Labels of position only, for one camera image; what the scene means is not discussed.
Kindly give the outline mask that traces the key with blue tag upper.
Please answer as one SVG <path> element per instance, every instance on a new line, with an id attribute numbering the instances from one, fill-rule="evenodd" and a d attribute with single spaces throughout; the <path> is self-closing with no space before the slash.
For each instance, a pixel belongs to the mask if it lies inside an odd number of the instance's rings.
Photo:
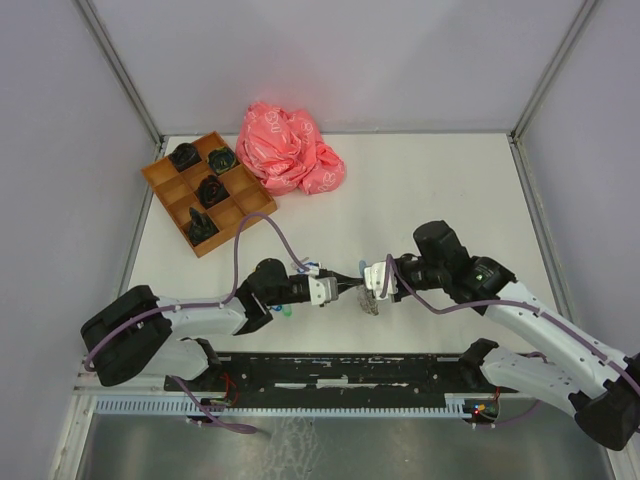
<path id="1" fill-rule="evenodd" d="M 321 263 L 304 257 L 299 262 L 292 262 L 290 266 L 298 274 L 309 274 L 317 272 L 321 268 Z"/>

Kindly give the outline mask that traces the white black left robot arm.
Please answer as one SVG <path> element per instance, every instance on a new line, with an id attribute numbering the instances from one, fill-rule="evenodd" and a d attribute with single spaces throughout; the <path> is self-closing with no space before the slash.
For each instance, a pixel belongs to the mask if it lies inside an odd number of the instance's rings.
<path id="1" fill-rule="evenodd" d="M 81 327 L 85 367 L 104 387 L 144 374 L 177 376 L 209 390 L 221 378 L 209 336 L 252 334 L 272 321 L 274 306 L 324 306 L 362 283 L 315 264 L 288 274 L 281 261 L 268 258 L 224 297 L 178 300 L 139 285 Z"/>

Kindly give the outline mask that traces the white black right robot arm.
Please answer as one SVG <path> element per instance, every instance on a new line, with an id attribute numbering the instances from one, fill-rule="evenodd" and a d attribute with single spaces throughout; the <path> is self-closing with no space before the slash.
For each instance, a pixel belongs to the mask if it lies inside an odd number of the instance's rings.
<path id="1" fill-rule="evenodd" d="M 505 387 L 563 411 L 599 445 L 623 450 L 639 431 L 639 357 L 586 334 L 548 308 L 496 260 L 472 256 L 443 220 L 413 233 L 418 254 L 388 257 L 387 279 L 400 296 L 441 290 L 453 306 L 434 314 L 470 309 L 507 328 L 539 356 L 518 355 L 479 339 L 461 356 L 460 382 L 481 391 Z"/>

